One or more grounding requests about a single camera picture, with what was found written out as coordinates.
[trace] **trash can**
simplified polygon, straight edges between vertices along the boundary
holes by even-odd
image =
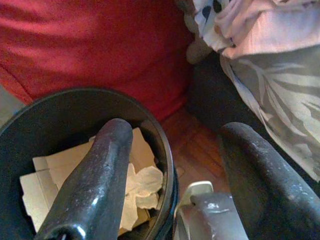
[[[119,239],[163,240],[172,236],[178,201],[178,178],[167,137],[153,115],[136,100],[100,88],[59,92],[23,108],[0,129],[0,232],[3,239],[31,240],[35,235],[22,200],[19,177],[35,171],[32,158],[85,143],[113,118],[139,127],[149,143],[157,167],[164,174],[160,210],[151,220]]]

